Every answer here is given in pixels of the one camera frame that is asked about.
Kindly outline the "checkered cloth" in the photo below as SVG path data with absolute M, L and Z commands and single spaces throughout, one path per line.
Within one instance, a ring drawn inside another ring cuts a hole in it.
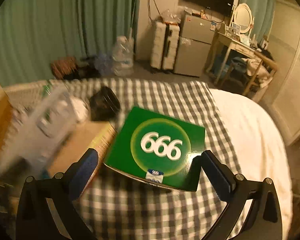
M 242 221 L 227 202 L 241 168 L 206 84 L 115 78 L 53 81 L 57 89 L 89 103 L 111 95 L 118 109 L 97 108 L 111 142 L 105 154 L 71 147 L 53 155 L 47 144 L 35 145 L 32 128 L 21 127 L 11 147 L 37 171 L 23 185 L 17 239 L 63 238 L 47 199 L 72 239 L 226 239 L 238 232 Z

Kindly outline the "right green curtain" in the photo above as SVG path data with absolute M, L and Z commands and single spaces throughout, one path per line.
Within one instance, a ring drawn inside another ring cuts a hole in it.
M 246 3 L 254 16 L 254 27 L 251 31 L 256 40 L 261 42 L 264 35 L 268 36 L 274 16 L 275 0 L 239 0 Z

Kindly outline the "clear plastic bag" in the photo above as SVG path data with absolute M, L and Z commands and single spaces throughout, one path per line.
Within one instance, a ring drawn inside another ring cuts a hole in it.
M 0 157 L 0 176 L 24 159 L 34 177 L 51 163 L 55 152 L 73 131 L 78 116 L 66 85 L 53 89 L 32 111 Z

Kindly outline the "black small pouch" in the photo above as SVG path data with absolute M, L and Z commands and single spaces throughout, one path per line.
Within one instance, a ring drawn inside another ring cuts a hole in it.
M 90 116 L 92 121 L 110 121 L 121 109 L 120 102 L 107 86 L 102 86 L 90 99 Z

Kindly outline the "wooden chair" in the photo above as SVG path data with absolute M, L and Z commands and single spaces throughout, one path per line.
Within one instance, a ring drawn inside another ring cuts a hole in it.
M 220 88 L 228 81 L 233 71 L 239 73 L 245 80 L 243 84 L 243 96 L 247 96 L 251 89 L 257 93 L 258 90 L 268 87 L 273 80 L 275 73 L 279 70 L 278 64 L 271 58 L 266 57 L 259 51 L 254 51 L 254 58 L 232 59 L 229 69 L 221 81 Z

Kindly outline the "green 666 box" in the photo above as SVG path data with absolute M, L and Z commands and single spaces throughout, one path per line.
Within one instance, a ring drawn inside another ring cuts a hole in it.
M 195 192 L 204 148 L 204 127 L 133 107 L 104 164 L 144 183 Z

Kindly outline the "green curtain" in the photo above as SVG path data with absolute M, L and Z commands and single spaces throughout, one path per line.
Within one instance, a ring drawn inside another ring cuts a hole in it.
M 261 42 L 264 35 L 268 36 L 274 16 L 275 0 L 239 0 L 246 3 L 254 16 L 254 27 L 251 31 L 256 40 Z
M 0 84 L 52 78 L 50 63 L 110 54 L 134 36 L 140 0 L 4 0 L 0 6 Z

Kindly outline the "patterned brown bag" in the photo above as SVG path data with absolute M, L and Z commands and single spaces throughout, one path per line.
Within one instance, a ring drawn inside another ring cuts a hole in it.
M 77 61 L 75 57 L 61 57 L 50 63 L 51 72 L 57 80 L 63 80 L 66 76 L 75 72 Z

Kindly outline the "large water bottle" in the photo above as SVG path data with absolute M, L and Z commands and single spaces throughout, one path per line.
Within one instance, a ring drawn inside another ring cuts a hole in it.
M 125 36 L 118 36 L 113 47 L 113 72 L 127 76 L 133 72 L 133 47 Z

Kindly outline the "grey mini fridge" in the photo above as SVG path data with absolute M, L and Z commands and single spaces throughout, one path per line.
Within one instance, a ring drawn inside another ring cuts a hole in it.
M 210 21 L 184 15 L 174 64 L 175 74 L 194 77 L 202 75 L 214 33 Z

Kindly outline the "white oval mirror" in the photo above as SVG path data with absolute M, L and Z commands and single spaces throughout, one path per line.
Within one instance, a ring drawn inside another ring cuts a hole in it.
M 240 26 L 240 33 L 247 34 L 254 23 L 252 11 L 247 3 L 239 4 L 233 13 L 233 23 Z

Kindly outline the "cardboard box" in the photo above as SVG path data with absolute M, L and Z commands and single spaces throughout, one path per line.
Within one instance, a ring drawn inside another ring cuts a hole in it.
M 72 104 L 74 101 L 79 102 L 78 98 L 70 96 L 70 99 Z M 11 142 L 12 138 L 17 135 L 24 122 L 21 125 L 15 125 L 16 132 L 14 135 L 8 137 L 7 145 L 4 149 L 8 146 L 8 143 Z M 80 157 L 89 148 L 95 149 L 97 151 L 98 158 L 103 159 L 115 137 L 115 134 L 115 129 L 109 122 L 84 121 L 82 123 L 77 123 L 73 131 L 66 137 L 59 149 L 55 152 L 51 163 L 42 170 L 38 177 L 34 178 L 40 178 L 44 172 L 47 172 L 49 176 L 54 176 L 58 172 L 65 172 L 72 163 L 79 161 Z M 7 175 L 8 172 L 11 172 L 15 165 L 19 164 L 21 161 L 24 161 L 26 164 L 26 175 L 32 176 L 28 163 L 24 159 L 19 159 L 19 161 L 13 164 L 7 172 L 0 176 L 0 179 Z

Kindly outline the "white suitcase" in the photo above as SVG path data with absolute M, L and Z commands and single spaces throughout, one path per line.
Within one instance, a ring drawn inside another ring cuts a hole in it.
M 179 25 L 156 22 L 151 53 L 151 67 L 173 70 L 179 41 Z

